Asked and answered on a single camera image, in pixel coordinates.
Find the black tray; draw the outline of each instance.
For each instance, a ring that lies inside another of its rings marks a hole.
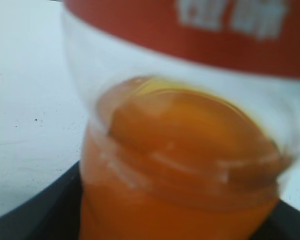
[[[78,240],[81,194],[75,164],[43,192],[0,217],[0,240]],[[300,240],[300,212],[281,201],[250,240]]]

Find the red band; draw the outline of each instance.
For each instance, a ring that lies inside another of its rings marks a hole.
[[[300,0],[65,0],[65,4],[98,29],[165,54],[232,70],[300,78]]]

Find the orange juice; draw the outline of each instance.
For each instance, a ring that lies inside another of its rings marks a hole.
[[[80,240],[247,240],[291,164],[242,110],[139,77],[106,91],[87,127]]]

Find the juice bottle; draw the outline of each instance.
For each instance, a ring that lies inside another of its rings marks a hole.
[[[64,6],[80,240],[249,239],[300,158],[300,0]]]

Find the black plate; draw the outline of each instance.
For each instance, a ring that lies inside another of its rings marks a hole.
[[[0,217],[0,240],[78,240],[78,164],[30,201]],[[250,240],[300,240],[300,212],[281,201]]]

